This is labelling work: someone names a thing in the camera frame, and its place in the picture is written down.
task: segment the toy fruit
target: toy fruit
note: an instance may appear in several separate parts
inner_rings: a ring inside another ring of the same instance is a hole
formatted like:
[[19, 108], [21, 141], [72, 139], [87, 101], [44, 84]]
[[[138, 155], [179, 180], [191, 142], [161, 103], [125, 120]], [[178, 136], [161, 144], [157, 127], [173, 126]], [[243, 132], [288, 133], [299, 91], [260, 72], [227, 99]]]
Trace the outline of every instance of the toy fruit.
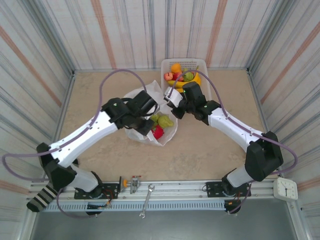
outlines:
[[183, 81], [184, 81], [184, 82], [190, 82], [192, 79], [194, 79], [194, 75], [192, 74], [192, 72], [187, 72], [187, 73], [183, 76]]
[[175, 63], [175, 64], [173, 64], [172, 66], [171, 66], [171, 72], [172, 73], [180, 73], [180, 72], [182, 72], [181, 71], [181, 65], [180, 65], [180, 63]]
[[167, 127], [172, 127], [174, 125], [174, 122], [171, 121], [167, 115], [162, 115], [158, 119], [158, 125], [164, 129]]
[[159, 119], [159, 115], [158, 115], [158, 114], [152, 115], [152, 116], [150, 117], [150, 119], [151, 119], [152, 121], [154, 121], [155, 123], [157, 123], [157, 122], [158, 122], [158, 119]]
[[[187, 84], [187, 83], [190, 83], [190, 82], [196, 82], [197, 84], [199, 84], [201, 86], [201, 78], [199, 77], [199, 73], [195, 73], [195, 76], [194, 78], [191, 80], [191, 81], [178, 81], [175, 85], [175, 88], [177, 89], [182, 89], [182, 87]], [[175, 81], [173, 80], [170, 80], [170, 81], [167, 81], [167, 83], [170, 85], [170, 86], [173, 86]]]
[[[199, 70], [199, 66], [196, 66], [195, 70]], [[196, 72], [195, 72], [195, 71], [192, 71], [192, 74], [195, 76], [195, 75], [196, 75]]]
[[172, 80], [173, 77], [174, 77], [174, 75], [171, 72], [167, 72], [163, 76], [164, 80], [166, 80], [166, 81]]
[[152, 132], [152, 134], [153, 134], [153, 136], [154, 136], [154, 138], [156, 139], [156, 140], [158, 140], [159, 138], [161, 138], [163, 135], [164, 135], [164, 130], [159, 126], [159, 125], [157, 125], [157, 126], [155, 126], [154, 128], [152, 128], [151, 129], [151, 132]]
[[[179, 77], [181, 74], [182, 74], [182, 72], [177, 72], [177, 73], [173, 74], [172, 80], [175, 81], [175, 80], [177, 79], [177, 77]], [[183, 80], [184, 80], [184, 77], [183, 77], [183, 76], [181, 76], [181, 77], [178, 79], [179, 82], [182, 82]]]
[[184, 89], [183, 88], [175, 88], [175, 90], [177, 90], [179, 93], [183, 93], [184, 92]]

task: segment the striped sock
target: striped sock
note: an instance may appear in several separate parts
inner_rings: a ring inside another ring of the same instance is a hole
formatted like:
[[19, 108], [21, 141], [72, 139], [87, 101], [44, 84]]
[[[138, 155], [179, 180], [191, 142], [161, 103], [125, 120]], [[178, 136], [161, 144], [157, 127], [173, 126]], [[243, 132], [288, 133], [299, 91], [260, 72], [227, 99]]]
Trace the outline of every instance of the striped sock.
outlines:
[[40, 212], [45, 209], [57, 196], [58, 192], [54, 186], [49, 182], [42, 190], [32, 198], [27, 204], [27, 208], [32, 212]]

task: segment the basket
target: basket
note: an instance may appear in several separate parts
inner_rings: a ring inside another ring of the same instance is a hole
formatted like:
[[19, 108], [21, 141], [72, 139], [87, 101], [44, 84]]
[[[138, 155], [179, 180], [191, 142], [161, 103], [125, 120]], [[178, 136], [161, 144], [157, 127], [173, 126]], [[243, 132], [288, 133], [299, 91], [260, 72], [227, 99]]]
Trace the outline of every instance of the basket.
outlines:
[[[208, 77], [208, 70], [207, 70], [207, 65], [206, 62], [202, 59], [198, 58], [169, 58], [165, 59], [161, 63], [161, 90], [165, 92], [167, 88], [169, 87], [169, 84], [167, 81], [164, 79], [165, 73], [171, 72], [171, 66], [173, 64], [180, 63], [181, 68], [188, 68], [195, 70], [197, 66], [199, 66], [199, 71], [203, 72], [207, 77]], [[205, 79], [204, 76], [199, 74], [201, 78], [201, 90], [202, 93], [205, 96], [205, 99], [207, 101], [212, 100], [212, 95], [211, 95], [211, 90], [210, 90], [210, 83]]]

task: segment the red apple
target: red apple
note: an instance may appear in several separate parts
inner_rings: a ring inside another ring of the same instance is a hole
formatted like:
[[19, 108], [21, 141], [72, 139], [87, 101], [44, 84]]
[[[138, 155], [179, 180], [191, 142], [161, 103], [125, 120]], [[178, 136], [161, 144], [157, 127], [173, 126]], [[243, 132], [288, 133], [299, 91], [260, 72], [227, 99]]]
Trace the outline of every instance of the red apple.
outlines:
[[171, 72], [167, 72], [167, 73], [165, 73], [164, 74], [164, 80], [166, 80], [166, 81], [170, 81], [170, 80], [172, 80], [173, 79], [173, 74], [171, 73]]
[[[172, 80], [175, 81], [177, 79], [177, 77], [179, 77], [180, 75], [182, 74], [182, 72], [177, 72], [175, 74], [173, 74], [173, 78]], [[184, 76], [181, 76], [179, 79], [178, 79], [179, 82], [183, 82], [184, 81]]]

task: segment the beige floor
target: beige floor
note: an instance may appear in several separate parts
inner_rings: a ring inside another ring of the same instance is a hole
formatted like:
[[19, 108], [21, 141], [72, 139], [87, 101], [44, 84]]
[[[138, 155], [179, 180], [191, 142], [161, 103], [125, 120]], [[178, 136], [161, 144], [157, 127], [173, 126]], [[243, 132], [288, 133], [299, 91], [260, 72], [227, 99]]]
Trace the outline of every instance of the beige floor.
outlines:
[[[157, 80], [159, 71], [137, 72], [146, 84]], [[61, 137], [65, 137], [95, 113], [98, 87], [106, 76], [103, 72], [78, 73]], [[254, 97], [244, 70], [209, 71], [224, 106], [247, 125], [263, 130]], [[105, 84], [103, 102], [123, 97], [140, 82], [129, 73], [117, 73]], [[79, 158], [80, 167], [96, 172], [103, 181], [117, 181], [119, 176], [142, 175], [142, 180], [220, 179], [244, 164], [244, 151], [217, 129], [186, 115], [178, 121], [178, 130], [164, 147], [145, 145], [127, 138], [119, 130], [86, 150]]]

